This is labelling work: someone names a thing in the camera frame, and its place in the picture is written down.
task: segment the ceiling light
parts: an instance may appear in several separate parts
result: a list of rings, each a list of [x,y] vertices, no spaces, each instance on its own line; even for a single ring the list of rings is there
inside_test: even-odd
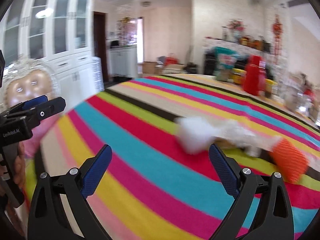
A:
[[[42,10],[42,11],[38,12],[38,13],[36,14],[36,18],[37,18],[37,19],[47,18],[47,17],[49,17],[52,13],[53,13],[53,9],[47,8],[47,9],[45,9],[45,10]]]

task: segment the vase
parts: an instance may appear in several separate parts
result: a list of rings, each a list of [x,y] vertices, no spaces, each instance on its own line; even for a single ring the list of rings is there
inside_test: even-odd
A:
[[[233,34],[234,41],[235,41],[237,44],[239,44],[239,40],[240,40],[240,38],[242,37],[241,31],[234,30],[234,31],[232,32],[232,34]]]

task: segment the table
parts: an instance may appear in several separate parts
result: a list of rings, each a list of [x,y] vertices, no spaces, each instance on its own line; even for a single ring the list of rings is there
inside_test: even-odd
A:
[[[180,116],[202,116],[212,125],[235,119],[266,139],[286,137],[306,155],[306,174],[296,185],[286,183],[299,237],[320,207],[319,130],[272,101],[199,75],[136,79],[89,98],[44,137],[44,165],[51,176],[65,174],[109,144],[111,164],[88,202],[111,237],[208,239],[233,198],[226,194],[207,152],[187,155],[177,143],[174,120]],[[264,157],[224,152],[256,174],[277,171]],[[250,227],[258,202],[255,198],[240,234]],[[74,231],[81,235],[65,207]]]

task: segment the metal bolt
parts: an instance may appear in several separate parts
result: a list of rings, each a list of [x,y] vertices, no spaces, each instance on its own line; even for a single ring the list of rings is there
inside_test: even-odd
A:
[[[41,173],[41,175],[40,175],[40,178],[41,179],[44,179],[44,178],[46,178],[47,177],[47,173],[46,172],[43,172],[43,173]]]
[[[75,175],[75,174],[78,173],[78,169],[77,169],[77,168],[73,168],[73,169],[71,169],[71,170],[69,171],[69,173],[70,173],[71,175]]]
[[[243,168],[242,172],[244,174],[251,174],[251,170],[249,168]]]
[[[275,172],[275,177],[276,178],[281,178],[281,173],[280,172]]]

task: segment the brown door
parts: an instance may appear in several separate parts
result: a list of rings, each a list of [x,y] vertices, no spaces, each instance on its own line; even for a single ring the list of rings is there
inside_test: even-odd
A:
[[[94,12],[93,15],[94,53],[101,58],[103,82],[109,81],[106,53],[106,14]]]

